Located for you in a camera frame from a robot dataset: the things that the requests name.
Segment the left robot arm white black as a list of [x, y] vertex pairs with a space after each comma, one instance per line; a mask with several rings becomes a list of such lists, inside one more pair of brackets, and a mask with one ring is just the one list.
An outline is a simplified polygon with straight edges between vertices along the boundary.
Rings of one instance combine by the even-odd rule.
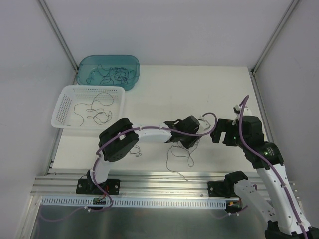
[[124, 158], [140, 142], [182, 143], [185, 148], [192, 147], [199, 137], [199, 120], [193, 115], [183, 120], [165, 121], [158, 126], [133, 124], [122, 118], [99, 135], [97, 162], [87, 172], [87, 187], [94, 194], [105, 188], [112, 165]]

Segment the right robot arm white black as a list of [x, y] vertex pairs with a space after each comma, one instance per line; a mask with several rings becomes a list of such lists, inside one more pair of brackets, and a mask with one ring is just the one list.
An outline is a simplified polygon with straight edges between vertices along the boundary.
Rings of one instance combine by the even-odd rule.
[[267, 202], [242, 171], [225, 175], [223, 181], [208, 182], [210, 196], [239, 197], [265, 223], [267, 239], [317, 239], [319, 230], [310, 225], [295, 199], [287, 179], [278, 147], [264, 140], [262, 123], [256, 116], [242, 120], [218, 119], [210, 137], [219, 143], [242, 149], [263, 181], [270, 201]]

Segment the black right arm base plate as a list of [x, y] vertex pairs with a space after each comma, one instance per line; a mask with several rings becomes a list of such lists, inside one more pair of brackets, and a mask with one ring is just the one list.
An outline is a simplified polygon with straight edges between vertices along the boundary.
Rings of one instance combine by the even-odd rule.
[[238, 197], [234, 192], [234, 184], [225, 181], [209, 181], [207, 182], [207, 190], [209, 197], [233, 198]]

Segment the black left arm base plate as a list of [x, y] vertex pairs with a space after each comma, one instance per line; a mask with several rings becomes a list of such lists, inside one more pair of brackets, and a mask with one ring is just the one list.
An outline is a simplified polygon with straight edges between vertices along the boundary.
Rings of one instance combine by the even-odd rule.
[[[109, 195], [118, 195], [120, 190], [119, 179], [108, 179], [99, 184], [100, 188], [106, 191]], [[76, 187], [76, 194], [78, 195], [102, 195], [104, 194], [93, 182], [86, 178], [80, 178]]]

